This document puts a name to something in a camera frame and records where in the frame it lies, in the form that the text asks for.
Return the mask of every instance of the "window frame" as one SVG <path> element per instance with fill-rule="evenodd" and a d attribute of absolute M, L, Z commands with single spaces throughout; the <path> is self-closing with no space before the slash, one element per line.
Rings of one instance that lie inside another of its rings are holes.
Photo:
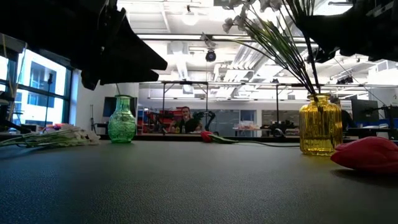
<path fill-rule="evenodd" d="M 0 50 L 0 55 L 2 57 L 4 57 L 4 54 L 2 54 L 2 50 Z M 11 93 L 11 89 L 9 88 L 9 82 L 11 81 L 12 85 L 15 85 L 17 83 L 17 77 L 18 77 L 17 65 L 18 65 L 18 60 L 19 60 L 19 53 L 15 52 L 11 49 L 7 49 L 7 59 L 9 60 L 8 71 L 7 71 L 7 80 L 0 79 L 0 84 L 3 84 L 6 86 L 7 93 Z M 45 90 L 40 90 L 38 88 L 34 88 L 31 86 L 26 86 L 26 85 L 22 85 L 22 84 L 18 84 L 18 89 L 27 90 L 31 93 L 36 93 L 36 94 L 44 95 L 47 97 L 54 97 L 54 98 L 62 99 L 63 100 L 62 123 L 69 123 L 69 114 L 70 114 L 69 105 L 70 105 L 70 98 L 71 98 L 71 92 L 72 92 L 71 82 L 72 82 L 73 68 L 71 68 L 71 67 L 65 67 L 65 68 L 66 68 L 66 72 L 65 72 L 66 74 L 65 74 L 65 94 L 64 95 L 47 92 Z"/>

